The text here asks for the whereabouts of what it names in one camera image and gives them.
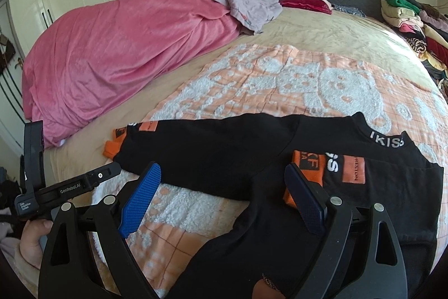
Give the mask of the person's left hand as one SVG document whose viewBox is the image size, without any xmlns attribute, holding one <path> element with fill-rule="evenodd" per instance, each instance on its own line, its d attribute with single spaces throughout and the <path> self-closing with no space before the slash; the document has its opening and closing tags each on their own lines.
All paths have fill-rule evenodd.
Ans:
<svg viewBox="0 0 448 299">
<path fill-rule="evenodd" d="M 53 222 L 46 219 L 28 220 L 20 239 L 19 250 L 24 260 L 36 269 L 40 269 L 43 249 L 39 240 L 51 232 Z"/>
</svg>

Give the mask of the person's right hand thumb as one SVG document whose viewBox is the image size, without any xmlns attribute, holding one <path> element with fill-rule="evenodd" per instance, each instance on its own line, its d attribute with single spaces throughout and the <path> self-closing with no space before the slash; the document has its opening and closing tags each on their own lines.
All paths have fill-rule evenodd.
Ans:
<svg viewBox="0 0 448 299">
<path fill-rule="evenodd" d="M 253 299 L 284 299 L 285 296 L 273 285 L 264 274 L 254 285 L 252 291 Z"/>
</svg>

